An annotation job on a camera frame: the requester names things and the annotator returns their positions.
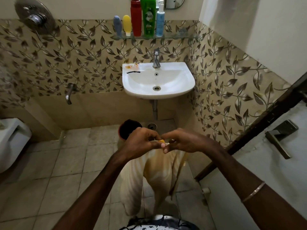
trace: sink drain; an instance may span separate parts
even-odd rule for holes
[[[154,91],[160,91],[160,90],[161,90],[161,87],[160,87],[160,86],[154,86],[154,87],[153,87],[153,90],[154,90]]]
[[[154,123],[150,123],[147,126],[148,129],[155,131],[157,129],[157,125]]]

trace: person's left hand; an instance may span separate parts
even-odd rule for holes
[[[128,137],[124,145],[118,150],[128,162],[136,159],[152,149],[165,147],[165,143],[152,142],[149,139],[162,140],[158,132],[144,127],[138,127]]]

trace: white toilet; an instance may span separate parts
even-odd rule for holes
[[[16,160],[32,136],[31,130],[17,118],[2,119],[5,129],[0,130],[0,173]]]

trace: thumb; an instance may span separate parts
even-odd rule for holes
[[[176,149],[178,149],[178,143],[170,143],[163,149],[163,152],[167,154],[168,152],[176,150]]]
[[[150,144],[151,144],[151,148],[152,149],[159,149],[159,148],[164,148],[165,147],[165,143],[163,143],[163,142],[150,142]]]

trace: yellow bottle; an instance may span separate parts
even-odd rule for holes
[[[130,36],[131,35],[131,31],[132,31],[132,25],[131,25],[131,18],[128,15],[125,15],[122,18],[123,24],[124,24],[124,31],[126,32],[126,36]]]

